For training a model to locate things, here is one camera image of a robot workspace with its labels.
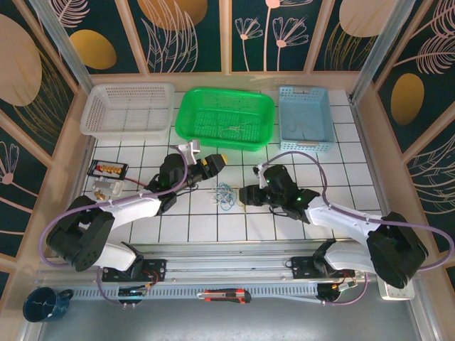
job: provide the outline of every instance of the green plastic basket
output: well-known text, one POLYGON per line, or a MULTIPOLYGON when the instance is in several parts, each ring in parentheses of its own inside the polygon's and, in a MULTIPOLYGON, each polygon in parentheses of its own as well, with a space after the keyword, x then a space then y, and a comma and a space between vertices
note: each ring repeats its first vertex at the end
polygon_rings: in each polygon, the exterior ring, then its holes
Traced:
POLYGON ((203 146, 258 151, 272 139, 274 115, 264 94, 195 88, 183 97, 176 132, 203 146))

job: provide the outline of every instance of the robotic arm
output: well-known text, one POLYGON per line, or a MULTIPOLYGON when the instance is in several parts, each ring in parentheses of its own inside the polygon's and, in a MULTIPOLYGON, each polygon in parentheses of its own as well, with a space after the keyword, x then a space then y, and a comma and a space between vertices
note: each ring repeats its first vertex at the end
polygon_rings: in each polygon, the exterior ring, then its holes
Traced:
MULTIPOLYGON (((116 269, 124 278, 137 278, 143 271, 144 257, 127 243, 123 245, 107 243, 111 231, 137 219, 162 215, 176 203, 178 192, 216 176, 226 165, 224 156, 220 154, 196 160, 193 154, 199 152, 197 141, 191 141, 179 148, 187 151, 188 164, 186 179, 179 188, 157 197, 139 195, 135 199, 123 202, 118 200, 115 204, 68 215, 60 219, 49 232, 47 245, 76 271, 84 271, 91 266, 102 266, 116 269)), ((145 190, 161 193, 174 188, 182 181, 184 173, 181 155, 169 154, 160 166, 159 174, 152 178, 145 190)), ((95 203, 87 196, 80 196, 73 201, 68 210, 95 203)))
POLYGON ((376 273, 395 288, 404 288, 428 257, 428 251, 412 229, 362 221, 332 209, 368 218, 368 220, 406 222, 403 216, 391 212, 387 217, 327 205, 319 193, 300 189, 282 165, 253 168, 259 185, 240 189, 240 201, 245 205, 269 205, 282 208, 294 220, 329 227, 343 232, 359 244, 330 241, 314 255, 314 266, 323 274, 352 269, 376 273))

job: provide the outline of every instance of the white plastic basket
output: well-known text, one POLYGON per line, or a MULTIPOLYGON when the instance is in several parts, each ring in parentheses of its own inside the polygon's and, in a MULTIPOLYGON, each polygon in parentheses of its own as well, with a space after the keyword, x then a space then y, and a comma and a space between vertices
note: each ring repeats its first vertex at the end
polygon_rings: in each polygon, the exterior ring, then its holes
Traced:
POLYGON ((93 87, 80 131, 97 139, 164 139, 173 116, 169 83, 113 83, 93 87))

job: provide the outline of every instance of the black bracket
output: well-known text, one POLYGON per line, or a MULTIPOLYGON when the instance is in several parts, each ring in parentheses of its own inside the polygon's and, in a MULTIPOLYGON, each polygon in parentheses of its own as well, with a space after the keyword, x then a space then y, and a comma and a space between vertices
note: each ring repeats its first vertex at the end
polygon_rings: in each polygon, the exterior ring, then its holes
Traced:
POLYGON ((166 276, 165 259, 144 259, 141 273, 136 278, 131 278, 122 271, 113 268, 104 268, 102 273, 103 283, 131 283, 131 282, 162 282, 166 276))
POLYGON ((319 271, 314 265, 312 256, 292 257, 291 266, 294 279, 312 279, 312 278, 344 278, 345 276, 355 276, 354 270, 335 270, 333 273, 325 274, 319 271))

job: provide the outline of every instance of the white tile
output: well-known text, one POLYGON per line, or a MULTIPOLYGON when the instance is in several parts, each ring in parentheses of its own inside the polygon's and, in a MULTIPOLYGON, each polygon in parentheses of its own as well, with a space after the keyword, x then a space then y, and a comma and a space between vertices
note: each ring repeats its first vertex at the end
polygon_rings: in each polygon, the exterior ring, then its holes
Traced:
POLYGON ((237 198, 237 201, 234 206, 229 208, 229 210, 224 211, 223 208, 219 207, 218 208, 218 214, 219 215, 234 215, 234 214, 244 214, 246 207, 243 206, 243 204, 240 202, 240 199, 237 198))
MULTIPOLYGON (((281 153, 283 153, 283 152, 279 150, 279 144, 269 144, 267 146, 267 155, 269 156, 269 160, 281 153)), ((277 165, 277 164, 291 165, 292 164, 292 154, 284 155, 272 162, 272 165, 277 165)))
POLYGON ((349 105, 348 95, 344 90, 329 90, 328 100, 330 105, 349 105))
POLYGON ((325 164, 322 165, 322 169, 324 169, 329 186, 349 185, 346 171, 344 170, 344 165, 342 163, 325 164))
MULTIPOLYGON (((130 178, 132 180, 137 180, 139 181, 139 171, 140 171, 140 168, 128 168, 128 171, 127 171, 127 178, 130 178)), ((133 183, 132 181, 128 181, 128 180, 124 180, 125 184, 124 184, 124 187, 123 187, 123 190, 138 190, 139 189, 142 189, 142 187, 138 186, 136 183, 133 183)))
POLYGON ((149 184, 155 174, 159 173, 159 167, 142 167, 139 181, 143 184, 149 184))
POLYGON ((273 215, 247 215, 248 240, 275 240, 273 215))
POLYGON ((161 243, 188 241, 188 215, 165 215, 161 218, 161 243))
POLYGON ((373 186, 353 186, 355 208, 357 210, 379 210, 378 197, 373 186))
POLYGON ((263 206, 248 205, 248 206, 245 206, 245 208, 247 210, 247 213, 270 213, 268 205, 263 205, 263 206))
POLYGON ((146 139, 145 146, 167 146, 169 144, 169 130, 160 139, 146 139))
POLYGON ((190 242, 216 242, 216 215, 190 216, 190 242))
POLYGON ((164 215, 188 215, 189 213, 190 194, 185 193, 177 197, 177 202, 164 215))
POLYGON ((271 144, 279 144, 281 142, 281 133, 279 132, 279 125, 275 124, 273 126, 273 135, 272 140, 270 140, 271 144))
POLYGON ((97 147, 118 147, 120 146, 120 140, 98 140, 97 147))
POLYGON ((95 154, 93 154, 94 160, 101 161, 117 161, 117 156, 119 155, 119 147, 101 147, 95 149, 95 154))
POLYGON ((359 143, 340 144, 341 155, 344 163, 366 162, 362 145, 359 143))
POLYGON ((175 125, 176 125, 177 116, 178 116, 178 108, 175 108, 175 109, 173 110, 173 114, 172 114, 171 126, 175 126, 175 125))
POLYGON ((342 163, 343 159, 341 158, 340 147, 338 144, 335 144, 327 152, 318 153, 319 163, 342 163))
POLYGON ((192 215, 216 215, 216 205, 212 204, 213 190, 195 190, 191 193, 190 213, 192 215))
POLYGON ((348 163, 345 165, 350 185, 372 185, 370 170, 366 163, 348 163))
POLYGON ((196 159, 206 158, 212 154, 218 154, 216 147, 201 146, 200 153, 196 154, 196 159))
POLYGON ((179 135, 177 135, 176 129, 171 127, 171 136, 169 137, 169 144, 187 144, 187 140, 182 139, 179 135))
POLYGON ((243 187, 243 167, 225 166, 218 174, 218 184, 225 183, 229 186, 243 187))
POLYGON ((168 147, 145 147, 144 157, 142 158, 142 167, 159 167, 168 155, 168 147))
POLYGON ((267 161, 267 148, 261 148, 259 151, 243 151, 244 165, 258 165, 267 161))
POLYGON ((228 166, 242 165, 242 151, 236 151, 235 149, 219 148, 218 153, 226 156, 228 166))
POLYGON ((137 147, 137 146, 143 146, 144 145, 144 140, 131 140, 131 141, 122 141, 122 144, 120 144, 121 147, 137 147))
POLYGON ((304 226, 301 221, 275 215, 277 239, 304 239, 304 226))
MULTIPOLYGON (((318 160, 318 157, 317 157, 316 153, 314 153, 313 151, 305 151, 304 153, 308 154, 311 157, 313 157, 316 160, 318 160)), ((297 164, 309 164, 309 165, 311 165, 312 163, 314 163, 310 158, 307 158, 306 156, 301 155, 301 154, 297 154, 297 153, 293 153, 292 154, 292 158, 294 159, 294 163, 296 165, 297 164)))
POLYGON ((245 240, 244 215, 218 215, 218 241, 245 240))
POLYGON ((359 142, 357 128, 354 123, 335 124, 338 142, 359 142))
POLYGON ((199 189, 200 190, 213 190, 214 188, 217 188, 217 177, 214 176, 213 178, 201 181, 198 183, 199 189))
POLYGON ((180 105, 182 104, 182 99, 183 96, 185 96, 186 92, 175 92, 173 96, 173 107, 174 108, 180 108, 180 105))
POLYGON ((333 123, 354 123, 353 113, 348 105, 334 106, 330 109, 332 111, 333 123))
POLYGON ((129 243, 129 236, 131 234, 131 222, 125 225, 118 226, 118 228, 111 230, 107 238, 110 244, 120 244, 121 242, 129 243))
POLYGON ((132 244, 153 244, 158 242, 161 217, 147 217, 133 221, 132 244))
POLYGON ((305 238, 330 239, 333 238, 332 230, 328 227, 304 223, 305 238))
POLYGON ((266 94, 267 96, 272 98, 273 102, 275 103, 275 106, 278 107, 278 98, 279 98, 278 90, 262 90, 261 94, 266 94))
POLYGON ((295 165, 297 185, 316 187, 322 185, 321 173, 316 165, 295 165))
POLYGON ((144 147, 121 147, 118 162, 126 163, 130 167, 140 167, 144 147))
POLYGON ((259 178, 255 175, 255 172, 253 172, 252 166, 243 166, 243 178, 245 186, 259 185, 259 178))
POLYGON ((348 208, 354 208, 353 197, 348 186, 327 187, 328 201, 348 208))

